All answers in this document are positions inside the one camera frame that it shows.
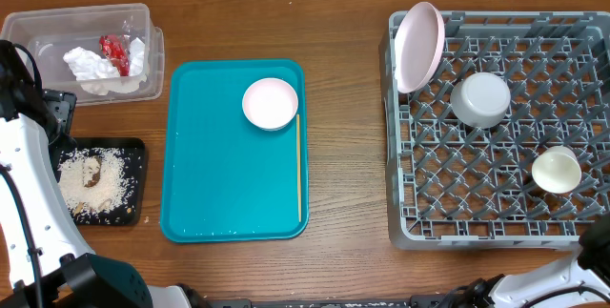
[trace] crumpled paper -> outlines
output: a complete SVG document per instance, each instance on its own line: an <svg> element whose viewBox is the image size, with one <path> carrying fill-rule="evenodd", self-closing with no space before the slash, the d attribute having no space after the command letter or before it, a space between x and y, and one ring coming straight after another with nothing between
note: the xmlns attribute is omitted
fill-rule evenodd
<svg viewBox="0 0 610 308"><path fill-rule="evenodd" d="M107 95L108 92L130 93L139 89L140 82L147 80L146 75L139 75L144 70L144 51L145 44L139 38L135 38L130 43L130 76L137 75L136 78L121 77L118 69L112 65L110 60L80 47L64 54L64 61L79 82L116 78L116 80L90 84L80 83L83 90L88 93L96 95Z"/></svg>

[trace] white cup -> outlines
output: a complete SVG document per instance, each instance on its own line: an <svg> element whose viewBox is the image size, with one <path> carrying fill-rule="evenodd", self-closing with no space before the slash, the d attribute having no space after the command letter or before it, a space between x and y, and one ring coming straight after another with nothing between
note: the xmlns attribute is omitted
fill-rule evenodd
<svg viewBox="0 0 610 308"><path fill-rule="evenodd" d="M553 194L565 194L580 184L582 170L572 150L555 146L534 160L532 177L542 190Z"/></svg>
<svg viewBox="0 0 610 308"><path fill-rule="evenodd" d="M255 81L244 93L241 107L246 118L264 131L280 130L293 120L298 109L295 89L282 79Z"/></svg>
<svg viewBox="0 0 610 308"><path fill-rule="evenodd" d="M464 124L490 128L506 115L511 92L502 78L479 72L457 83L450 99L454 114Z"/></svg>

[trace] black tray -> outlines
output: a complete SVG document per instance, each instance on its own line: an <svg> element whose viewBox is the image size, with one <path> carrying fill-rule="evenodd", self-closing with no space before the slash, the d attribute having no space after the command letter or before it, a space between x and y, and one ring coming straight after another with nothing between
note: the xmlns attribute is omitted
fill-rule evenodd
<svg viewBox="0 0 610 308"><path fill-rule="evenodd" d="M445 298L445 294L413 295L410 298L369 298L250 302L248 299L207 301L212 308L448 308L459 295Z"/></svg>
<svg viewBox="0 0 610 308"><path fill-rule="evenodd" d="M125 161L124 177L133 177L136 182L128 189L132 195L127 198L127 203L116 207L108 213L98 213L91 215L72 215L74 223L77 225L102 225L102 226L127 226L137 223L140 218L142 208L142 196L144 195L144 183L146 181L146 170L148 163L148 153L144 142L135 137L76 137L78 144L77 150L93 148L117 148L124 150L122 155ZM71 149L57 149L51 155L51 165L55 170L55 177L59 181L61 172L59 164L68 159L67 154Z"/></svg>

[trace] plastic container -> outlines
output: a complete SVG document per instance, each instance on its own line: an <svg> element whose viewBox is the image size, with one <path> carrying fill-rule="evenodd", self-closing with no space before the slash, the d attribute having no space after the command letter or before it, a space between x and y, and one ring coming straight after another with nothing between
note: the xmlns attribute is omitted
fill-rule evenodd
<svg viewBox="0 0 610 308"><path fill-rule="evenodd" d="M103 58L99 38L108 34L128 35L131 40L139 37L146 45L144 70L137 76L94 79L87 83L111 84L145 76L135 92L106 95L85 92L63 60L64 54L76 47L94 51ZM0 39L27 47L41 72L43 87L74 92L79 105L155 99L163 90L163 32L153 25L144 4L15 12L7 16Z"/></svg>
<svg viewBox="0 0 610 308"><path fill-rule="evenodd" d="M610 14L442 11L445 45L428 85L400 94L392 14L379 47L387 123L388 228L402 249L572 249L610 211ZM449 100L477 72L506 81L499 125L470 128ZM567 194L532 179L540 154L565 146L581 166Z"/></svg>

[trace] pink plate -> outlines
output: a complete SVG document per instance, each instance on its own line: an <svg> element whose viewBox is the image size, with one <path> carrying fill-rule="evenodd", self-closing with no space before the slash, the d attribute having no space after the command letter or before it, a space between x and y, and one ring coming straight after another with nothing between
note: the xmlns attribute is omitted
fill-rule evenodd
<svg viewBox="0 0 610 308"><path fill-rule="evenodd" d="M394 39L398 91L423 88L438 67L445 42L440 12L430 3L415 4L398 27Z"/></svg>

